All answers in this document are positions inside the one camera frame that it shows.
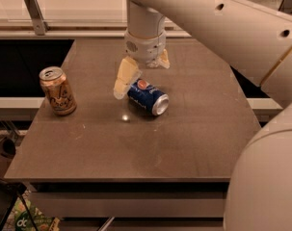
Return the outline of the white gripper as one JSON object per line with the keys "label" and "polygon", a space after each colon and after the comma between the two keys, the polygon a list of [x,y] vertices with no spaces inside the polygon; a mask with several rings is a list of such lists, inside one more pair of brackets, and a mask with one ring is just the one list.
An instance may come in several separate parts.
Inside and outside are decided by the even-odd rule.
{"label": "white gripper", "polygon": [[122,99],[130,90],[130,86],[142,75],[138,64],[147,64],[150,68],[162,66],[168,69],[169,61],[166,47],[166,31],[155,38],[136,38],[128,31],[124,34],[124,47],[127,56],[119,65],[117,79],[114,85],[114,96]]}

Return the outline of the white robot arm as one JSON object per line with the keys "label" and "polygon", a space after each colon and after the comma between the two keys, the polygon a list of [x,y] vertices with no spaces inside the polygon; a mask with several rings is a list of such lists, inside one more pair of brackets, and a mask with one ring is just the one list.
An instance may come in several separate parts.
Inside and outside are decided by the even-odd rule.
{"label": "white robot arm", "polygon": [[281,105],[234,167],[224,228],[292,231],[292,15],[248,0],[130,1],[166,16]]}

